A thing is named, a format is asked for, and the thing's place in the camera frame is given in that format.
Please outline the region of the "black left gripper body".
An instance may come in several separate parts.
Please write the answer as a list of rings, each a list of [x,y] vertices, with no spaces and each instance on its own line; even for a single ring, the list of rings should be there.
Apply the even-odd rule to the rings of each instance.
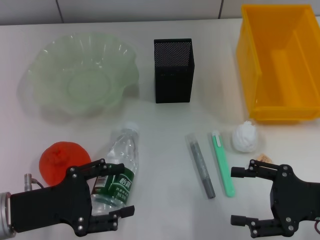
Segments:
[[[17,233],[67,224],[78,237],[88,234],[92,212],[89,185],[81,168],[73,169],[55,186],[10,196],[10,220]]]

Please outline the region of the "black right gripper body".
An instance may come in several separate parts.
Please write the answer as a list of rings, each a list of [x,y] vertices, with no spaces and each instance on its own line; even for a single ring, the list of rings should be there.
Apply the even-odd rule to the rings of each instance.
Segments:
[[[299,179],[289,165],[276,169],[270,192],[272,234],[291,237],[302,221],[320,220],[320,184]]]

